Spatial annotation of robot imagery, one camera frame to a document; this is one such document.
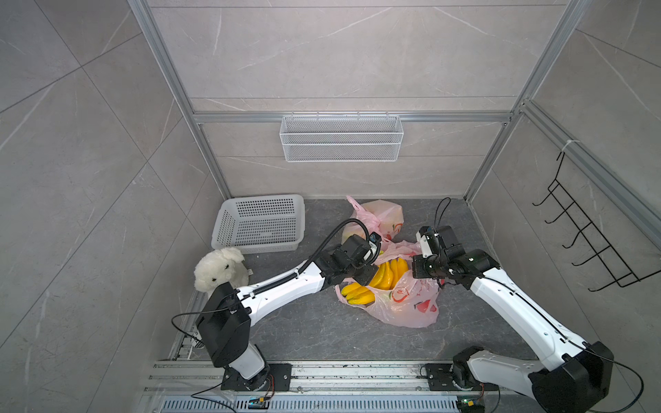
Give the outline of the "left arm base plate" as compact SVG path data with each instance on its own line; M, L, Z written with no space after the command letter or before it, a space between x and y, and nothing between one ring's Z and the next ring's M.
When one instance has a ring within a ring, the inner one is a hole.
M235 369L227 368L220 388L235 392L287 392L292 380L292 367L289 363L268 364L249 380Z

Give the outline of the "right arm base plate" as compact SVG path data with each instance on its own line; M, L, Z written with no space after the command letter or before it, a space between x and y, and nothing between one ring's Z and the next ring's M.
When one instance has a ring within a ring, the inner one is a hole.
M499 390L497 385L477 382L473 385L458 385L455 382L451 361L425 363L419 368L418 373L420 378L427 380L429 390L432 392L450 392L454 390L462 392L481 392L482 390L497 392Z

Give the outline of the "pink strawberry plastic bag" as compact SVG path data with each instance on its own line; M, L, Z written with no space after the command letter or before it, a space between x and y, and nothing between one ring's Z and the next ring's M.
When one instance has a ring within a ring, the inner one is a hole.
M335 288L340 302L348 306L362 309L371 317L378 319L387 325L407 328L425 328L437 321L439 314L437 298L440 287L433 280L415 279L412 276L411 265L414 256L421 253L417 244L402 241L399 243L388 243L386 250L380 253L375 264L379 268L382 263L387 263L396 258L404 258L408 261L410 269L404 273L402 278L391 291L383 291L373 288L375 303L369 306L352 306L341 294L343 287L354 283L346 279L340 286Z

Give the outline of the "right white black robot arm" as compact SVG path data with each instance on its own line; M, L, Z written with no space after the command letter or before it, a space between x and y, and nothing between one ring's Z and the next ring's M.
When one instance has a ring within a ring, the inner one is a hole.
M595 411L609 395L619 361L602 342L586 342L528 297L487 252L465 251L452 227L441 223L450 203L449 197L441 199L433 224L418 231L422 252L413 258L413 277L464 287L494 309L536 355L520 360L471 346L452 359L453 385L461 391L486 384L504 387L547 412Z

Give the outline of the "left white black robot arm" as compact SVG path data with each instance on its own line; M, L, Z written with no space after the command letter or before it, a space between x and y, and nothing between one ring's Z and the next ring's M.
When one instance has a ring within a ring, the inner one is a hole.
M356 218L341 222L298 266L263 282L249 284L251 271L234 247L214 250L194 270L194 287L208 296L196 311L196 334L188 337L208 351L213 365L236 373L256 390L274 385L270 365L251 343L251 327L296 299L335 287L353 277L364 282L375 274L381 237Z

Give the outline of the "orange yellow banana bunch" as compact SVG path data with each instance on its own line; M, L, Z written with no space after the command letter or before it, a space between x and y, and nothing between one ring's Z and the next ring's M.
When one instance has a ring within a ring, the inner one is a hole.
M375 303L376 300L375 293L372 291L373 288L383 291L393 290L409 269L408 261L401 257L382 263L366 287L354 282L343 287L341 294L349 305L369 306Z

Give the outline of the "pink plastic bag front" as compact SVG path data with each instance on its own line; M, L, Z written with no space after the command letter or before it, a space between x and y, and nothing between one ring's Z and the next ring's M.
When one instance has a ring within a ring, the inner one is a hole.
M351 218L360 220L368 233L379 234L384 244L392 242L404 226L404 212L399 204L383 200L360 204L348 195L346 200L354 208Z

